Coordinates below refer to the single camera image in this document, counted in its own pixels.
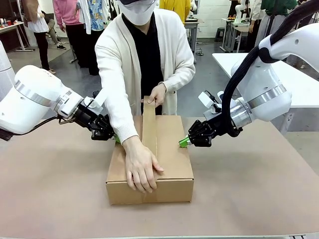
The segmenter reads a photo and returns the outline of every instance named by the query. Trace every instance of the cardboard box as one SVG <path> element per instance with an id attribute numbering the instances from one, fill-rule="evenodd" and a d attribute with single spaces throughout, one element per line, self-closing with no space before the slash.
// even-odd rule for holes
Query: cardboard box
<path id="1" fill-rule="evenodd" d="M 143 118 L 135 117 L 135 127 L 142 135 Z M 190 202 L 194 176 L 187 148 L 178 141 L 185 137 L 180 116 L 156 116 L 157 155 L 162 175 L 155 173 L 158 188 L 152 193 L 132 190 L 126 182 L 125 151 L 116 144 L 108 173 L 106 188 L 110 204 L 140 204 L 159 202 Z"/>

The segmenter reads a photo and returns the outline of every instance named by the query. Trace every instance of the stool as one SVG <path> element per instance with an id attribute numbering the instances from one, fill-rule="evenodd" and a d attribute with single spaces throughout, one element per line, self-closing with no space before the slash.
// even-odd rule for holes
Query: stool
<path id="1" fill-rule="evenodd" d="M 219 27 L 216 32 L 215 42 L 223 41 L 224 33 L 225 33 L 225 28 Z"/>

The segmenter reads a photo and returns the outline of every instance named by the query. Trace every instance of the brown tape strip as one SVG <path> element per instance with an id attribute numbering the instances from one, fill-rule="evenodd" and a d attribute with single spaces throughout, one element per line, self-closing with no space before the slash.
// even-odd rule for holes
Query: brown tape strip
<path id="1" fill-rule="evenodd" d="M 150 149 L 157 158 L 157 135 L 156 135 L 156 117 L 155 117 L 155 101 L 148 103 L 149 97 L 144 96 L 144 112 L 143 112 L 143 133 L 142 143 Z"/>

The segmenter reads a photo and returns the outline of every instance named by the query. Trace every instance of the table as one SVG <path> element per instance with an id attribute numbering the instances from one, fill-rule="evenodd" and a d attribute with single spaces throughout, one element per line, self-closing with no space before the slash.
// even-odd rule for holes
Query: table
<path id="1" fill-rule="evenodd" d="M 196 60 L 196 46 L 197 46 L 197 30 L 198 25 L 204 23 L 202 19 L 198 19 L 198 21 L 186 21 L 185 28 L 190 29 L 191 34 L 191 49 L 194 52 L 194 63 L 197 63 Z"/>
<path id="2" fill-rule="evenodd" d="M 183 119 L 185 131 L 196 119 Z M 255 121 L 238 138 L 217 137 L 211 148 L 189 147 L 191 203 L 110 206 L 105 181 L 113 147 L 56 121 L 12 138 L 0 154 L 0 237 L 319 232 L 319 177 L 269 122 Z"/>
<path id="3" fill-rule="evenodd" d="M 34 51 L 33 49 L 26 49 L 24 47 L 24 45 L 23 45 L 19 30 L 18 30 L 18 26 L 20 26 L 22 24 L 23 24 L 23 22 L 18 22 L 16 24 L 11 25 L 11 26 L 0 28 L 0 34 L 5 33 L 7 31 L 12 31 L 12 30 L 15 29 L 16 30 L 16 34 L 18 35 L 18 39 L 19 39 L 20 45 L 21 45 L 21 50 L 16 50 L 16 51 Z"/>
<path id="4" fill-rule="evenodd" d="M 222 18 L 223 21 L 226 22 L 225 24 L 225 32 L 223 37 L 223 44 L 220 46 L 224 52 L 234 52 L 235 50 L 235 42 L 236 39 L 238 41 L 236 52 L 239 52 L 239 47 L 241 43 L 241 38 L 244 33 L 247 33 L 249 30 L 248 23 L 240 23 L 234 24 L 233 20 L 228 20 L 227 18 Z"/>
<path id="5" fill-rule="evenodd" d="M 214 53 L 213 58 L 230 78 L 232 67 L 236 62 L 243 61 L 246 55 L 247 53 Z M 285 114 L 280 127 L 280 132 L 285 134 L 297 108 L 319 108 L 319 82 L 283 61 L 272 66 L 283 85 L 293 94 L 291 109 Z"/>

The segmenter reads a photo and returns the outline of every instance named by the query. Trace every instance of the hand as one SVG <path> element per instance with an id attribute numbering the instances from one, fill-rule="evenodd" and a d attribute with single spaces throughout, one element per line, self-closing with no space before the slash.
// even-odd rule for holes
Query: hand
<path id="1" fill-rule="evenodd" d="M 79 6 L 76 5 L 75 6 L 75 11 L 74 11 L 74 18 L 76 18 L 76 14 L 78 13 L 78 10 L 79 10 Z"/>
<path id="2" fill-rule="evenodd" d="M 253 33 L 253 29 L 254 29 L 254 24 L 252 23 L 252 24 L 250 24 L 249 29 L 248 29 L 249 33 Z"/>
<path id="3" fill-rule="evenodd" d="M 61 31 L 65 32 L 65 27 L 63 25 L 59 26 Z"/>
<path id="4" fill-rule="evenodd" d="M 155 100 L 155 108 L 161 106 L 164 103 L 165 94 L 166 86 L 163 83 L 160 83 L 152 89 L 148 103 L 152 103 Z"/>
<path id="5" fill-rule="evenodd" d="M 128 138 L 123 142 L 126 151 L 125 166 L 129 187 L 136 187 L 143 193 L 151 193 L 157 188 L 153 167 L 158 172 L 164 170 L 160 167 L 154 154 L 145 147 L 138 136 Z"/>

